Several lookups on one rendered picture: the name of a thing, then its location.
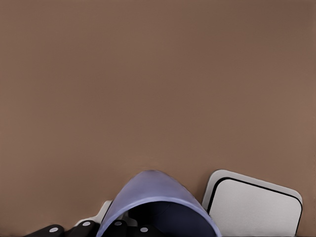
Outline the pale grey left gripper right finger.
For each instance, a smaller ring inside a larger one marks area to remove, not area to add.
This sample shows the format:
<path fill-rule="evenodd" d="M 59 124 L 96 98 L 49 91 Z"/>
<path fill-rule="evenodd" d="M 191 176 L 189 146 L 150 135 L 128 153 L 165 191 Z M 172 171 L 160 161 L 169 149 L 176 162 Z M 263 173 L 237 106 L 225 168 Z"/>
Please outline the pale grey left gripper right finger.
<path fill-rule="evenodd" d="M 113 221 L 102 234 L 102 237 L 163 237 L 163 232 L 153 225 L 138 225 L 127 214 Z"/>

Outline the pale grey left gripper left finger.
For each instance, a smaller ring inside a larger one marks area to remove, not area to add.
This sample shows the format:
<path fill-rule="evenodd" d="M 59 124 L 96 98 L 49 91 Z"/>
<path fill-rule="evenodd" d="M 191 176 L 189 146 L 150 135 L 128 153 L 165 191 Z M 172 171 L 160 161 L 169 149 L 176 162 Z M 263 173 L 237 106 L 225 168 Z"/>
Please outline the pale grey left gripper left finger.
<path fill-rule="evenodd" d="M 78 221 L 69 230 L 65 230 L 61 225 L 52 224 L 24 237 L 95 237 L 111 204 L 111 200 L 105 201 L 96 216 Z"/>

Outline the blue-purple cup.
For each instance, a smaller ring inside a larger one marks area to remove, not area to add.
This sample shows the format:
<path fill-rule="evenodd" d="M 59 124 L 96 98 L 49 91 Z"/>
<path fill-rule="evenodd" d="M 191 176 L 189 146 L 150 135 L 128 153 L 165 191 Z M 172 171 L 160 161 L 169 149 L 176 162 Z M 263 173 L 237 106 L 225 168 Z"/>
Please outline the blue-purple cup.
<path fill-rule="evenodd" d="M 102 237 L 110 224 L 132 210 L 167 236 L 222 237 L 195 197 L 177 180 L 158 170 L 142 171 L 121 189 L 96 237 Z"/>

